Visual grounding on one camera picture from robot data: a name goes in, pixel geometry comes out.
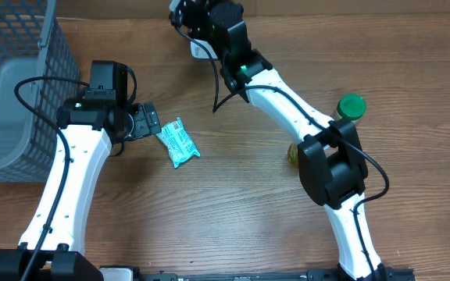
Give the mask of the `teal white wipes packet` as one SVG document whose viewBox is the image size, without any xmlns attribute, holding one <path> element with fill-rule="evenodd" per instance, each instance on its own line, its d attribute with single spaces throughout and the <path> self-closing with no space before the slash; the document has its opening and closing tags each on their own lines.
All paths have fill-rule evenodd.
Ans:
<svg viewBox="0 0 450 281">
<path fill-rule="evenodd" d="M 180 117 L 163 126 L 156 136 L 166 147 L 175 169 L 194 156 L 198 158 L 201 156 Z"/>
</svg>

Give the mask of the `yellow liquid bottle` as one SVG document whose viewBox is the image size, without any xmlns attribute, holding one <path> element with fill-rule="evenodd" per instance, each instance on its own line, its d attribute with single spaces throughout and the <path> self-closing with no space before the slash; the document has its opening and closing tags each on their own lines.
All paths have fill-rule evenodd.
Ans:
<svg viewBox="0 0 450 281">
<path fill-rule="evenodd" d="M 298 146 L 292 143 L 287 150 L 287 159 L 292 166 L 298 168 Z"/>
</svg>

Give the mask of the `green lid jar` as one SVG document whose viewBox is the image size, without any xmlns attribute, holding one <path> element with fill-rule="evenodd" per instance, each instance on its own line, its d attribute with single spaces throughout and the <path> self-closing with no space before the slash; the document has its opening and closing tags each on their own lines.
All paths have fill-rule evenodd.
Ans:
<svg viewBox="0 0 450 281">
<path fill-rule="evenodd" d="M 346 94 L 337 103 L 331 118 L 335 121 L 347 119 L 355 125 L 362 119 L 366 113 L 366 100 L 358 94 Z"/>
</svg>

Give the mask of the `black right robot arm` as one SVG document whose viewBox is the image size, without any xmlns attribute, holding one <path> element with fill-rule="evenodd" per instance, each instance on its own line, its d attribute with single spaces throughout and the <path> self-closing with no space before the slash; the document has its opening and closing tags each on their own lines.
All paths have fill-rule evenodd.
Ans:
<svg viewBox="0 0 450 281">
<path fill-rule="evenodd" d="M 340 280 L 379 280 L 383 269 L 373 248 L 364 204 L 367 166 L 375 161 L 361 147 L 355 124 L 325 115 L 298 96 L 273 65 L 252 47 L 244 8 L 233 1 L 170 2 L 170 22 L 219 63 L 232 96 L 260 108 L 297 147 L 298 171 L 309 197 L 325 208 L 339 251 Z"/>
</svg>

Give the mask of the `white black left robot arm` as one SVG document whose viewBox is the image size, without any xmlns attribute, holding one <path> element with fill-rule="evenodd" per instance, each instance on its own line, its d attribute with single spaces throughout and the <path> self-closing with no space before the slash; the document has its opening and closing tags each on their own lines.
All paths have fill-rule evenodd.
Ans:
<svg viewBox="0 0 450 281">
<path fill-rule="evenodd" d="M 89 82 L 66 99 L 56 119 L 24 107 L 57 136 L 55 155 L 40 203 L 14 249 L 0 249 L 0 280 L 139 280 L 126 265 L 97 267 L 84 256 L 85 230 L 95 186 L 113 145 L 161 131 L 155 106 L 135 102 L 134 71 L 120 62 L 97 60 Z"/>
</svg>

